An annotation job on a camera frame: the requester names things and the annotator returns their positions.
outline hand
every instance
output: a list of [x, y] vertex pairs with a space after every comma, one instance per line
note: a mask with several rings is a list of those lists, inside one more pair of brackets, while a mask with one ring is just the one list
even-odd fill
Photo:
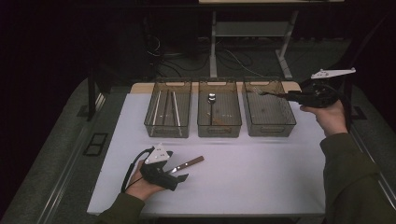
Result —
[[143, 161], [139, 161], [137, 164], [136, 171], [131, 176], [131, 180], [129, 181], [132, 184], [125, 193], [135, 196], [136, 198], [145, 201], [152, 194], [164, 190], [163, 187], [158, 185], [150, 184], [148, 181], [143, 179], [142, 174], [140, 174], [140, 167], [142, 167]]
[[340, 100], [326, 108], [313, 108], [302, 105], [300, 109], [317, 116], [317, 122], [326, 137], [335, 133], [347, 133], [344, 107]]

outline white table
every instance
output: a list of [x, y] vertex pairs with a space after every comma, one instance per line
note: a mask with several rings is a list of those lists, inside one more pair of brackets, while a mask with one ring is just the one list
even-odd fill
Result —
[[314, 115], [300, 111], [297, 104], [291, 103], [297, 125], [290, 137], [250, 137], [239, 95], [243, 121], [240, 136], [200, 138], [195, 88], [187, 139], [150, 138], [143, 124], [150, 94], [127, 95], [88, 213], [98, 215], [113, 204], [137, 154], [163, 143], [165, 149], [174, 151], [164, 168], [173, 168], [201, 155], [205, 160], [175, 173], [190, 175], [175, 191], [162, 191], [147, 200], [142, 217], [324, 214], [322, 170], [325, 158], [319, 147], [324, 134]]

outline desk leg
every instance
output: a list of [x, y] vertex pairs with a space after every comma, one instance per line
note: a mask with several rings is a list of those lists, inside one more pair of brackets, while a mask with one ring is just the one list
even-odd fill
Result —
[[293, 32], [294, 24], [297, 20], [297, 16], [298, 16], [298, 11], [293, 11], [293, 13], [291, 14], [291, 18], [289, 21], [287, 31], [284, 35], [285, 39], [283, 41], [282, 48], [276, 50], [277, 60], [279, 61], [279, 65], [280, 65], [283, 75], [285, 76], [286, 79], [292, 79], [292, 75], [291, 75], [289, 66], [286, 63], [285, 53], [286, 53], [286, 49], [288, 48], [288, 44], [290, 42], [291, 34]]
[[213, 12], [212, 18], [212, 36], [210, 46], [210, 77], [218, 76], [218, 68], [216, 66], [216, 11]]

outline person's left hand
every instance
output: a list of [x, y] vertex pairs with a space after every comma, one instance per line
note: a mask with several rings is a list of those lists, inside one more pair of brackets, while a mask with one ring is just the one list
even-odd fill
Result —
[[136, 171], [129, 181], [129, 184], [133, 184], [127, 190], [125, 190], [125, 193], [145, 201], [152, 194], [162, 191], [164, 188], [158, 185], [150, 184], [143, 178], [142, 174], [140, 174], [140, 167], [142, 167], [142, 164], [143, 161], [139, 161], [137, 164]]

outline transparent plastic bin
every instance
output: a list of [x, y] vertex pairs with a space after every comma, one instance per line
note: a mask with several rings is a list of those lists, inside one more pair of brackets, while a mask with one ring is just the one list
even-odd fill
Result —
[[188, 138], [190, 104], [190, 78], [157, 78], [145, 118], [148, 136]]
[[[209, 103], [209, 93], [215, 94], [215, 102]], [[200, 137], [239, 136], [242, 120], [234, 78], [200, 78], [197, 119]]]
[[285, 93], [279, 77], [245, 77], [242, 94], [250, 136], [288, 137], [296, 125], [290, 104], [272, 94]]

